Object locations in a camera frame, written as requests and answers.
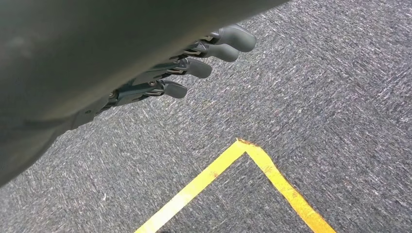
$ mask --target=yellow floor marking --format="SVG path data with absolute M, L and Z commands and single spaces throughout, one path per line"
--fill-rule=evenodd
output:
M 237 139 L 205 170 L 139 227 L 135 233 L 155 233 L 158 231 L 245 152 L 259 166 L 275 188 L 286 198 L 292 208 L 313 232 L 335 233 L 322 216 L 314 211 L 302 195 L 286 181 L 268 154 L 262 148 L 241 139 Z

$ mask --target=screw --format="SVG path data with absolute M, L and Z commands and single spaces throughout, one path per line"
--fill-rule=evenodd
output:
M 116 94 L 115 91 L 110 92 L 109 98 L 113 98 L 115 96 L 115 94 Z

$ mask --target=black sleeve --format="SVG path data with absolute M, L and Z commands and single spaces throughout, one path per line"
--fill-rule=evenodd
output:
M 114 88 L 286 0 L 0 1 L 0 185 Z

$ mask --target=gray carpet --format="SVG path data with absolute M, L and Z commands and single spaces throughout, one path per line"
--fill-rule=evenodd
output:
M 61 136 L 0 189 L 0 232 L 134 232 L 231 145 L 260 145 L 338 232 L 412 232 L 412 3 L 295 0 L 242 25 L 183 100 L 153 98 Z M 310 232 L 242 157 L 162 230 Z

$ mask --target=robotic hand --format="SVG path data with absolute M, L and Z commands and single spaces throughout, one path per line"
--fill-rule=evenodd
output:
M 212 32 L 80 111 L 69 130 L 92 121 L 96 115 L 114 106 L 162 95 L 183 98 L 187 88 L 165 78 L 170 75 L 190 74 L 205 79 L 212 73 L 211 66 L 191 57 L 216 57 L 226 62 L 234 62 L 240 52 L 250 52 L 255 45 L 255 36 L 237 24 Z

